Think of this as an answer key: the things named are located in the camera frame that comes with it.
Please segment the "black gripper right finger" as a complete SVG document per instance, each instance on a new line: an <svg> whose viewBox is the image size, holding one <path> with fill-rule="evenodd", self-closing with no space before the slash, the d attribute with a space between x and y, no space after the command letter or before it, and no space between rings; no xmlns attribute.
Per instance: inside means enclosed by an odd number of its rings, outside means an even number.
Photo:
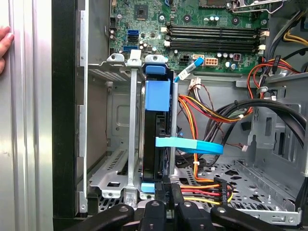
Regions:
<svg viewBox="0 0 308 231"><path fill-rule="evenodd" d="M284 226L269 224L250 214L206 200L184 197L178 184L171 184L171 203L175 210L177 231L288 231Z"/></svg>

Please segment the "person's hand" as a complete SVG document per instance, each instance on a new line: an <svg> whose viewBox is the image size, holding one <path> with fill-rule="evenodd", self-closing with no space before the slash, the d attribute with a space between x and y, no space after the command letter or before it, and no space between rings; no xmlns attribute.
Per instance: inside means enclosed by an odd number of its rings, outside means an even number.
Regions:
<svg viewBox="0 0 308 231"><path fill-rule="evenodd" d="M0 27L0 73L5 68L5 55L14 41L14 34L11 32L10 26Z"/></svg>

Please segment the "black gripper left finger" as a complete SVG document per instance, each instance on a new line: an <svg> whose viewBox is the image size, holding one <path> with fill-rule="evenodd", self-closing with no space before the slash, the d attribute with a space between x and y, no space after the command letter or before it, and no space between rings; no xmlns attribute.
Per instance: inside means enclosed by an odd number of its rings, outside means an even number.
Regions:
<svg viewBox="0 0 308 231"><path fill-rule="evenodd" d="M166 227L168 202L168 183L156 182L154 199L148 201L143 208L143 216L135 224L136 210L126 204L115 205L103 212L79 222L67 231L164 231Z"/></svg>

